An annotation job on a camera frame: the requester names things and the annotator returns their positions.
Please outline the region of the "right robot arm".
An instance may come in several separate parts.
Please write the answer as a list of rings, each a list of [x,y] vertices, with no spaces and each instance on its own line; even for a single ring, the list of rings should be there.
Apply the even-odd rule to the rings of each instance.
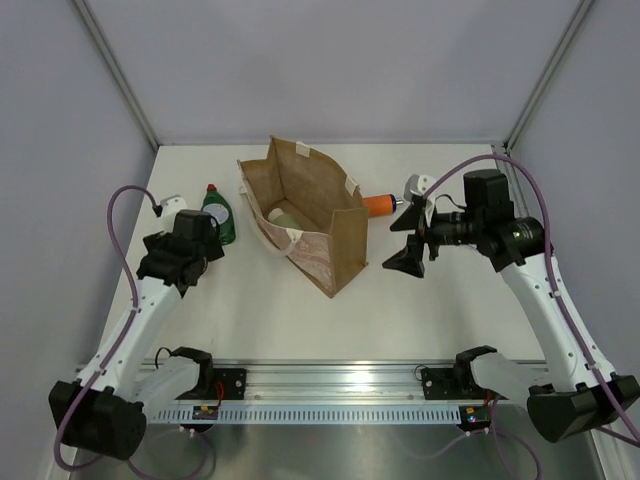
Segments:
[[[545,244],[545,228],[517,217],[507,177],[497,169],[463,176],[465,204],[440,213],[428,195],[434,179],[412,175],[405,184],[409,205],[392,224],[407,232],[405,247],[383,266],[421,278],[425,261],[443,246],[470,246],[487,258],[518,300],[544,354],[546,369],[507,359],[479,346],[456,355],[444,374],[425,367],[426,398],[480,399],[488,393],[522,406],[538,433],[558,442],[619,419],[639,398],[639,383],[620,375],[588,333]]]

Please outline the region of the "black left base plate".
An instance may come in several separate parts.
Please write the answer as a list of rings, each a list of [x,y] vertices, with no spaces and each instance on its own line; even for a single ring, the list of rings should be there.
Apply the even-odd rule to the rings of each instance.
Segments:
[[[205,374],[204,387],[198,394],[203,400],[218,400],[218,394],[222,394],[222,400],[236,401],[245,398],[247,382],[247,370],[237,367],[214,367]]]

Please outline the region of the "right side aluminium rail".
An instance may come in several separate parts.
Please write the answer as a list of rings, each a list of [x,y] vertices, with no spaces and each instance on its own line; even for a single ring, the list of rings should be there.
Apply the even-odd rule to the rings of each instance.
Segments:
[[[492,153],[499,156],[504,156],[513,160],[509,151],[499,143],[491,144]],[[502,160],[495,160],[496,167],[500,170],[508,179],[509,182],[509,190],[510,197],[514,202],[515,211],[519,217],[528,217],[530,216],[530,212],[528,209],[528,205],[521,188],[520,180],[519,180],[519,170],[509,162],[504,162]]]

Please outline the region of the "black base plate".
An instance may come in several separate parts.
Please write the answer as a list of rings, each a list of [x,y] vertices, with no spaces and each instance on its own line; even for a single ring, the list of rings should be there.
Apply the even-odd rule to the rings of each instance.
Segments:
[[[203,400],[218,400],[218,394],[222,394],[222,400],[236,401],[245,398],[247,382],[247,370],[237,367],[214,367],[205,374],[204,387],[198,394]]]
[[[424,367],[420,381],[426,400],[486,400],[495,393],[480,387],[467,370]]]

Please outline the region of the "aluminium frame post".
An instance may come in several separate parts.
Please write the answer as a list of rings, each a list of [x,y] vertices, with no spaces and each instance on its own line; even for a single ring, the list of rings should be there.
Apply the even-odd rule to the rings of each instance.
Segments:
[[[536,111],[545,99],[552,82],[567,60],[581,31],[586,26],[597,5],[597,0],[580,0],[577,3],[541,73],[537,77],[514,125],[503,141],[502,148],[507,155],[513,152],[526,132]]]
[[[131,87],[120,62],[116,58],[113,48],[90,2],[85,0],[70,0],[68,4],[80,26],[88,36],[89,42],[97,53],[98,58],[106,68],[108,76],[116,87],[140,134],[152,152],[156,154],[161,146],[159,137]]]

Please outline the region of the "green dish soap bottle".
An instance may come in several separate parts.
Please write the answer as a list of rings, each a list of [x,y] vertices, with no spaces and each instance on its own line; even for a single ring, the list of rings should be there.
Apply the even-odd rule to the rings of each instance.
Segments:
[[[218,227],[222,245],[229,245],[236,240],[235,221],[231,205],[214,184],[207,186],[201,209],[210,215],[212,224]]]

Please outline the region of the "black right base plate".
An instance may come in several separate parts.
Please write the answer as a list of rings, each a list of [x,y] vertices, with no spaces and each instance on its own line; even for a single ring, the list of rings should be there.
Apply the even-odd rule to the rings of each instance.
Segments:
[[[426,400],[486,400],[495,393],[480,387],[467,370],[424,367],[420,381]]]

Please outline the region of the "orange spray bottle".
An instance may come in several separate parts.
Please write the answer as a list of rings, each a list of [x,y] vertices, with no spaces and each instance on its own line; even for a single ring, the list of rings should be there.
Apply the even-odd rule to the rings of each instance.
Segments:
[[[383,194],[363,198],[363,205],[368,209],[369,217],[390,216],[394,214],[402,204],[403,200],[398,199],[393,194]]]

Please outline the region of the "right aluminium frame post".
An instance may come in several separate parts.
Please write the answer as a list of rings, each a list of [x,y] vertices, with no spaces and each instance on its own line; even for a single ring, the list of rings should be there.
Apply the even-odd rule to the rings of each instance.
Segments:
[[[552,82],[567,60],[581,31],[586,26],[597,5],[597,0],[580,0],[577,3],[541,73],[537,77],[514,125],[503,141],[502,148],[507,155],[513,152],[526,132],[536,111],[545,99]]]

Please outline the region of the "aluminium front rail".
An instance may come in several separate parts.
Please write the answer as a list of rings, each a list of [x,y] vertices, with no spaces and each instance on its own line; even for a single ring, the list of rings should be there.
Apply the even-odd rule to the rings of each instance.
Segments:
[[[185,388],[175,387],[171,400],[203,400],[198,394],[204,387],[204,377],[214,367],[237,367],[247,370],[245,398],[239,401],[311,402],[335,400],[354,401],[425,400],[420,381],[424,367],[452,367],[447,363],[413,365],[407,363],[216,363],[203,373],[196,369],[198,380]]]

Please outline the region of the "left aluminium frame post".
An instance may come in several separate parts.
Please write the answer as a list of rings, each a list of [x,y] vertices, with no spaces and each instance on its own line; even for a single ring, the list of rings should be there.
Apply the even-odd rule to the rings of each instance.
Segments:
[[[159,137],[131,87],[120,62],[116,58],[113,48],[90,2],[85,0],[70,0],[68,4],[80,26],[88,36],[89,42],[97,53],[98,58],[106,68],[108,76],[116,87],[140,134],[152,152],[156,154],[161,146]]]

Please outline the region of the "aluminium rail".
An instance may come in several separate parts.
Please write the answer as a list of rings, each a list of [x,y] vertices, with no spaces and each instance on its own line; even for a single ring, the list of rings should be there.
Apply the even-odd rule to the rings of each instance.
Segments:
[[[499,156],[504,156],[513,160],[509,151],[499,143],[491,144],[492,153]],[[509,162],[504,162],[502,160],[495,160],[496,167],[500,170],[508,179],[509,182],[509,190],[510,197],[514,202],[515,211],[519,217],[528,217],[530,216],[530,212],[528,209],[528,205],[521,188],[520,180],[519,180],[519,170]]]
[[[196,369],[198,380],[185,388],[175,387],[171,400],[203,400],[198,394],[204,387],[204,377],[214,367],[237,367],[247,370],[245,398],[239,401],[311,402],[335,400],[354,401],[425,400],[420,381],[424,367],[452,367],[447,363],[413,365],[407,363],[216,363],[203,373]]]

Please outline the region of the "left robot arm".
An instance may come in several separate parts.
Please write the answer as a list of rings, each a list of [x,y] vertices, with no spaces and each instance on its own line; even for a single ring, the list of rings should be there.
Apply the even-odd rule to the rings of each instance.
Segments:
[[[147,249],[129,276],[131,303],[107,341],[71,382],[59,381],[49,394],[57,432],[54,457],[62,446],[128,460],[151,419],[183,394],[200,399],[215,385],[210,354],[178,348],[143,381],[137,379],[145,354],[207,266],[223,257],[219,234],[204,211],[181,210],[169,232],[144,239]]]

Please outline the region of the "brown canvas tote bag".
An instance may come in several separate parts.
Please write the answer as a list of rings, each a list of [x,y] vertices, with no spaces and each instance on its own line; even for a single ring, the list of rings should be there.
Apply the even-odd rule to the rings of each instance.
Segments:
[[[368,209],[360,187],[330,156],[273,137],[264,159],[237,162],[245,215],[258,240],[288,259],[327,297],[367,266]],[[302,231],[271,224],[274,208]]]

